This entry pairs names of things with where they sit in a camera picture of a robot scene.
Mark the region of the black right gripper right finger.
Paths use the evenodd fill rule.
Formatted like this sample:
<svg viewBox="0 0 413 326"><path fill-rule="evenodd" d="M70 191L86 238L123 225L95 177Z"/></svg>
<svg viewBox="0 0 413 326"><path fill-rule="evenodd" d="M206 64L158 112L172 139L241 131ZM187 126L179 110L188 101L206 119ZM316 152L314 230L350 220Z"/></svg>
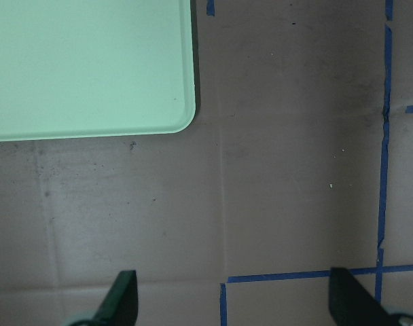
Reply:
<svg viewBox="0 0 413 326"><path fill-rule="evenodd" d="M396 325L396 320L346 268L332 268L328 308L336 325Z"/></svg>

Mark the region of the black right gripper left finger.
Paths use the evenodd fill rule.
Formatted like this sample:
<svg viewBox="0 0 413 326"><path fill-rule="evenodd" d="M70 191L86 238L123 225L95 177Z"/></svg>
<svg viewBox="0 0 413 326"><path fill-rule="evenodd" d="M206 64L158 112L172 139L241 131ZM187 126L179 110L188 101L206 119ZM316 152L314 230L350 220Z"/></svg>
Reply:
<svg viewBox="0 0 413 326"><path fill-rule="evenodd" d="M135 270L121 271L92 317L92 325L135 325L138 313L137 273Z"/></svg>

